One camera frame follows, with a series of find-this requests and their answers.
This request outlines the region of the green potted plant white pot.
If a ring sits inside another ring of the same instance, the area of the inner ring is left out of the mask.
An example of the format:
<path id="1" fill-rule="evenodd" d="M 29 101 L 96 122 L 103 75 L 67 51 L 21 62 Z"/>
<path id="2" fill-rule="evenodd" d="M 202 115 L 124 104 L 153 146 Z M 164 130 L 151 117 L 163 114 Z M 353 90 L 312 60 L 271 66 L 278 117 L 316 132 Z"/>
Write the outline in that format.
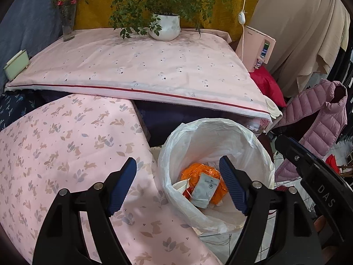
<path id="1" fill-rule="evenodd" d="M 178 16 L 193 25 L 198 32 L 204 23 L 210 23 L 217 0 L 112 0 L 109 25 L 120 29 L 122 38 L 133 34 L 146 35 L 148 31 L 160 35 L 164 27 L 162 16 Z M 222 0 L 227 9 L 232 0 Z"/>

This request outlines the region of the pink floral bedsheet upper table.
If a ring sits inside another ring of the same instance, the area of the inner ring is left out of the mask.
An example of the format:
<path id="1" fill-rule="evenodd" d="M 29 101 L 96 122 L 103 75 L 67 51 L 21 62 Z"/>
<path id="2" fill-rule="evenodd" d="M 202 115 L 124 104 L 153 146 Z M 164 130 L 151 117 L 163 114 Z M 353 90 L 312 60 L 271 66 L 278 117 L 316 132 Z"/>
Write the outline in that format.
<path id="1" fill-rule="evenodd" d="M 110 28 L 78 30 L 35 55 L 5 89 L 148 100 L 270 119 L 266 98 L 220 30 L 184 29 L 172 41 Z"/>

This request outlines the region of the grey sachet pouch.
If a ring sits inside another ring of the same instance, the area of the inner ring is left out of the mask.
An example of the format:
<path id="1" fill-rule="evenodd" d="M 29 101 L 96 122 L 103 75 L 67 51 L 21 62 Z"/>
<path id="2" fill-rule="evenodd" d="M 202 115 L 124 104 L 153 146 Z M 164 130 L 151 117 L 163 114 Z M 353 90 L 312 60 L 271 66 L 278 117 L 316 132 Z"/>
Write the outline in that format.
<path id="1" fill-rule="evenodd" d="M 190 202 L 202 209 L 206 209 L 215 194 L 220 180 L 205 173 L 200 174 L 200 178 L 192 192 Z"/>

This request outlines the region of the mint green box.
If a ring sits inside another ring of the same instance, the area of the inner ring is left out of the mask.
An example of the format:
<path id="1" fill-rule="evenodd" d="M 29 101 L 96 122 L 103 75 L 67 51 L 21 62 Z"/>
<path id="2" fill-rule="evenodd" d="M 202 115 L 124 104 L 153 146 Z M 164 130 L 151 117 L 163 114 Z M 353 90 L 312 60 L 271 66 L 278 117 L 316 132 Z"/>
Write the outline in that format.
<path id="1" fill-rule="evenodd" d="M 26 50 L 20 50 L 4 67 L 5 75 L 9 81 L 15 79 L 29 65 L 29 57 Z"/>

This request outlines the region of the beige curtain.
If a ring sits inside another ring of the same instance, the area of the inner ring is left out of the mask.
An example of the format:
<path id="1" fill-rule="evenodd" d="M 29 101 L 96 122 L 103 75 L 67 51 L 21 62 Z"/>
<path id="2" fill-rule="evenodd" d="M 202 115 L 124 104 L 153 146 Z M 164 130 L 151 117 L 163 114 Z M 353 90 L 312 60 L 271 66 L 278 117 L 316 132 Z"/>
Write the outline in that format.
<path id="1" fill-rule="evenodd" d="M 348 46 L 350 16 L 341 0 L 259 0 L 250 26 L 275 39 L 267 70 L 287 98 L 313 73 L 327 75 Z"/>

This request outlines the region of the pink rabbit tablecloth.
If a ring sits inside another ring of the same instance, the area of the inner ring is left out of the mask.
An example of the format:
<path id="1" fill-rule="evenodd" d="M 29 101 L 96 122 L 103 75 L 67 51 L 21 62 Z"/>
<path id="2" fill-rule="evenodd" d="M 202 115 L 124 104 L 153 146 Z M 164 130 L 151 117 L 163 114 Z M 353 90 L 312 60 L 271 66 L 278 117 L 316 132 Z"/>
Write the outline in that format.
<path id="1" fill-rule="evenodd" d="M 128 158 L 137 174 L 111 223 L 133 264 L 219 264 L 174 211 L 129 100 L 69 95 L 1 131 L 1 226 L 26 261 L 62 188 L 87 190 Z"/>

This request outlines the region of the pink water dispenser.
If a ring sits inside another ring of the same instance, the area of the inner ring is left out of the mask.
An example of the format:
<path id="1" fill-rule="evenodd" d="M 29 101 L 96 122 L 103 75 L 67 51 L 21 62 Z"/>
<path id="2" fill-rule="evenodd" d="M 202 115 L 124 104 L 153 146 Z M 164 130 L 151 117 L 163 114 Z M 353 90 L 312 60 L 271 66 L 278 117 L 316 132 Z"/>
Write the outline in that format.
<path id="1" fill-rule="evenodd" d="M 236 48 L 236 54 L 248 72 L 254 72 L 261 65 L 267 64 L 276 40 L 259 30 L 245 26 Z"/>

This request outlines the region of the dark blue floral cloth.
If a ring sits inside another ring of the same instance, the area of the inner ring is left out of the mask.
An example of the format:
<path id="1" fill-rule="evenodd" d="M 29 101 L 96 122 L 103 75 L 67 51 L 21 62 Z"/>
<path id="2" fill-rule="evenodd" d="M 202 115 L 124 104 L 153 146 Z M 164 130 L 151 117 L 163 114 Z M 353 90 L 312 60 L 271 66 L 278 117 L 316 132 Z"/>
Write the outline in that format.
<path id="1" fill-rule="evenodd" d="M 0 126 L 1 130 L 33 111 L 40 99 L 32 91 L 20 90 L 1 94 Z"/>

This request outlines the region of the red cushion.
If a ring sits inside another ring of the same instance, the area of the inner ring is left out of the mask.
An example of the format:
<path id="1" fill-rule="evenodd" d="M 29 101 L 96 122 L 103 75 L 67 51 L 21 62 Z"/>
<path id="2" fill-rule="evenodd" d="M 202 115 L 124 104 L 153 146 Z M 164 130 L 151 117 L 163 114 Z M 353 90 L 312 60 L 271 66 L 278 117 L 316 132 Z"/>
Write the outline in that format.
<path id="1" fill-rule="evenodd" d="M 264 66 L 251 72 L 250 77 L 262 94 L 275 102 L 278 107 L 285 108 L 287 106 L 279 85 Z"/>

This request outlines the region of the pink puffer jacket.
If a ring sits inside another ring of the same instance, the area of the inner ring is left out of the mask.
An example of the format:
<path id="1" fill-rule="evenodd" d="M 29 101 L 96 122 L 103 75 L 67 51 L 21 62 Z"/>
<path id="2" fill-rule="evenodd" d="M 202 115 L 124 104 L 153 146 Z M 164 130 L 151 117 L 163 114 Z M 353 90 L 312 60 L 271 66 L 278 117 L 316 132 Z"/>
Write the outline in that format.
<path id="1" fill-rule="evenodd" d="M 295 139 L 323 159 L 347 125 L 346 102 L 346 87 L 323 79 L 288 103 L 272 131 Z"/>

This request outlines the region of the mustard yellow fabric backdrop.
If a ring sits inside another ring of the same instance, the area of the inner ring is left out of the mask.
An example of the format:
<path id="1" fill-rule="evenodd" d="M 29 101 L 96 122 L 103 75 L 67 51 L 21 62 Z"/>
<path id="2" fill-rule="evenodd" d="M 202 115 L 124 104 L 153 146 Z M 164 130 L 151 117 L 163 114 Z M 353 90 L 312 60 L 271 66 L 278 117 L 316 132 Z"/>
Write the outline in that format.
<path id="1" fill-rule="evenodd" d="M 78 3 L 75 28 L 122 29 L 125 37 L 146 33 L 154 15 L 180 16 L 183 28 L 216 29 L 238 40 L 242 26 L 238 14 L 250 20 L 258 0 L 82 0 Z"/>

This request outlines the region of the glass vase red flowers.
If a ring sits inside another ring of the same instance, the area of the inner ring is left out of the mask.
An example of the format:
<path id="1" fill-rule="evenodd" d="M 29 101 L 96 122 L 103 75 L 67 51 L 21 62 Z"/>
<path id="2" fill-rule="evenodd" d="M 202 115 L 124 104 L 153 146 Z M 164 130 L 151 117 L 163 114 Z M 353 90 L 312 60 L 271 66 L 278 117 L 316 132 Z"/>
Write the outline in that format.
<path id="1" fill-rule="evenodd" d="M 53 0 L 53 6 L 59 11 L 63 42 L 67 42 L 75 36 L 73 27 L 78 1 L 79 0 Z"/>

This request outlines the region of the blue fabric backdrop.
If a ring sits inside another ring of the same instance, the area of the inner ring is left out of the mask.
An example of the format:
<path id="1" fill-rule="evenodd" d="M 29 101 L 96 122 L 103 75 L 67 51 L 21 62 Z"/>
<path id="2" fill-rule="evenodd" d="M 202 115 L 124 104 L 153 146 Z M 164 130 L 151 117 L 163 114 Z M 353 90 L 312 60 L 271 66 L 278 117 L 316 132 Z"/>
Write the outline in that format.
<path id="1" fill-rule="evenodd" d="M 5 64 L 20 50 L 33 57 L 62 35 L 52 0 L 1 0 L 1 92 L 8 78 Z"/>

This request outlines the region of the red white paper cup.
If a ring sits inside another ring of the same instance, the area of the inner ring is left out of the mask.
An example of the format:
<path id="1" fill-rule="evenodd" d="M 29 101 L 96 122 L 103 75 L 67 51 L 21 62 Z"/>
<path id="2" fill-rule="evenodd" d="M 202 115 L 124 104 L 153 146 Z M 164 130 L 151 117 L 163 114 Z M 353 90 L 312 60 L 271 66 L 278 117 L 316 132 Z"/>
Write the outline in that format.
<path id="1" fill-rule="evenodd" d="M 180 192 L 186 199 L 190 200 L 191 194 L 189 192 L 190 184 L 189 179 L 187 180 L 180 180 L 172 185 L 172 187 Z"/>

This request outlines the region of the white trash bag bin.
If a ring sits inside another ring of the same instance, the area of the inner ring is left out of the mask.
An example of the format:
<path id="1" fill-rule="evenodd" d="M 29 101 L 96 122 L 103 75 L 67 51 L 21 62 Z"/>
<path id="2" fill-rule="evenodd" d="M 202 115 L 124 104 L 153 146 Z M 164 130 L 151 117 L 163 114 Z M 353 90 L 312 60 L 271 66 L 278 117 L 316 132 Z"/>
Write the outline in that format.
<path id="1" fill-rule="evenodd" d="M 202 118 L 179 125 L 161 148 L 158 174 L 173 210 L 191 227 L 202 233 L 233 233 L 242 229 L 246 217 L 236 209 L 225 184 L 218 204 L 202 209 L 188 198 L 190 190 L 180 192 L 173 185 L 191 180 L 184 172 L 190 166 L 205 165 L 208 174 L 220 178 L 219 161 L 227 156 L 234 167 L 267 188 L 275 185 L 275 165 L 256 135 L 246 127 L 223 118 Z"/>

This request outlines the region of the orange snack wrapper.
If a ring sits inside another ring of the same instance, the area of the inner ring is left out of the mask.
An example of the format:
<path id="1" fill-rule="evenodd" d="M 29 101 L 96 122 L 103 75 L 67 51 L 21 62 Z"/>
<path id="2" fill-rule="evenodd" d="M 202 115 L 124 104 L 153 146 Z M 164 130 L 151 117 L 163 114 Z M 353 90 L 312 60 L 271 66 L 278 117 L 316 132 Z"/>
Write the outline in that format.
<path id="1" fill-rule="evenodd" d="M 181 180 L 187 182 L 182 195 L 201 209 L 206 209 L 211 204 L 222 205 L 223 197 L 228 193 L 220 172 L 205 164 L 190 165 L 182 171 Z"/>

